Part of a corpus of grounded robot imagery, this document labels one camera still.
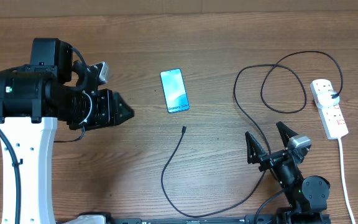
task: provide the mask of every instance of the phone screen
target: phone screen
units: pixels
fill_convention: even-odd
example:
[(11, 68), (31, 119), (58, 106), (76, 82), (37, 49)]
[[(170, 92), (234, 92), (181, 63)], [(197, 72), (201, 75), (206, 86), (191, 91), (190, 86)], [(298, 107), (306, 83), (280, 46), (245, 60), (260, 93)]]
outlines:
[(161, 82), (168, 113), (190, 109), (185, 83), (183, 82), (183, 76), (180, 69), (162, 72)]

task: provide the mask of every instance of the wooden surface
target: wooden surface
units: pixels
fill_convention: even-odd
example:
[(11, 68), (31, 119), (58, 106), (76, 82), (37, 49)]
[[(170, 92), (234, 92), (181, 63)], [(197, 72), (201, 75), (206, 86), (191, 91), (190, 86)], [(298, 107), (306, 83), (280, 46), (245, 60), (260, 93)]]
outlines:
[(358, 0), (0, 0), (0, 18), (356, 10)]
[[(300, 50), (322, 50), (344, 72), (341, 108), (350, 134), (343, 138), (349, 198), (358, 222), (358, 12), (285, 12), (187, 16), (64, 17), (0, 19), (0, 70), (28, 63), (34, 37), (58, 37), (89, 63), (107, 61), (113, 78), (107, 87), (121, 93), (135, 118), (121, 126), (87, 132), (80, 142), (55, 144), (53, 207), (57, 220), (89, 210), (114, 217), (183, 217), (168, 204), (160, 186), (163, 165), (174, 150), (181, 127), (183, 142), (165, 174), (166, 190), (186, 213), (199, 215), (244, 198), (260, 177), (246, 162), (244, 133), (262, 140), (234, 103), (238, 71), (248, 65), (274, 63)], [(333, 223), (350, 223), (339, 173), (337, 141), (327, 140), (312, 101), (311, 81), (327, 78), (338, 90), (336, 67), (323, 55), (297, 55), (283, 62), (298, 72), (308, 94), (297, 114), (278, 114), (261, 102), (259, 91), (267, 68), (246, 71), (239, 79), (241, 105), (265, 131), (273, 151), (283, 148), (275, 127), (283, 121), (307, 134), (313, 147), (300, 166), (304, 176), (321, 175), (331, 183), (328, 210)], [(191, 109), (168, 114), (159, 74), (183, 71)], [(274, 71), (265, 99), (281, 110), (302, 104), (301, 88), (283, 70)], [(56, 139), (79, 132), (59, 124)], [(254, 213), (280, 187), (267, 174), (243, 205), (215, 217)], [(264, 213), (287, 206), (284, 197)], [(2, 162), (0, 148), (0, 217)]]

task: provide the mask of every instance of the power outlet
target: power outlet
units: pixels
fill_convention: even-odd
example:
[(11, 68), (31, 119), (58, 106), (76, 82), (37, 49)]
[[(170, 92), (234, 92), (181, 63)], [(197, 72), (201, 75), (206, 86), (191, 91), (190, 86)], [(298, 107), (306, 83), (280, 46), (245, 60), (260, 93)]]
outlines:
[[(318, 104), (319, 93), (334, 91), (329, 80), (319, 79), (310, 83), (311, 92), (316, 104)], [(328, 139), (337, 139), (349, 133), (339, 104), (318, 108), (321, 121)]]

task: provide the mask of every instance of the white power strip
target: white power strip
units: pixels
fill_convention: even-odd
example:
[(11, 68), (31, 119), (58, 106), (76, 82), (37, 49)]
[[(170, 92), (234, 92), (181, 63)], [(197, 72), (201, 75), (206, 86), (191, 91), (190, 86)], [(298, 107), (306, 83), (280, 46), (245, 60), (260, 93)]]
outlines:
[[(334, 92), (331, 82), (325, 79), (311, 82), (310, 88), (317, 105), (319, 105), (319, 99), (321, 101), (321, 97), (318, 97), (319, 93)], [(338, 139), (349, 133), (339, 104), (318, 106), (318, 113), (320, 114), (328, 139)]]
[(339, 107), (339, 97), (332, 99), (332, 94), (335, 94), (333, 85), (329, 80), (319, 79), (310, 83), (311, 92), (314, 97), (314, 102), (318, 108), (321, 121), (323, 122), (324, 130), (328, 139), (338, 139), (339, 143), (339, 157), (341, 161), (341, 179), (342, 187), (345, 195), (345, 202), (352, 224), (356, 224), (353, 216), (352, 208), (347, 196), (345, 168), (343, 159), (343, 148), (341, 137), (347, 135), (349, 130), (345, 123), (345, 119)]

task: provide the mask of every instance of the smartphone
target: smartphone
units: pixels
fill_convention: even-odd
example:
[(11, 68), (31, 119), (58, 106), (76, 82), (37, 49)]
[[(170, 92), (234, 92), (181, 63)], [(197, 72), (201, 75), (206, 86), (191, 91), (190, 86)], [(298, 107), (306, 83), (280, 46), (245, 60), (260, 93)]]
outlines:
[(180, 69), (168, 70), (161, 73), (162, 89), (167, 103), (168, 113), (190, 109), (187, 99), (185, 82)]

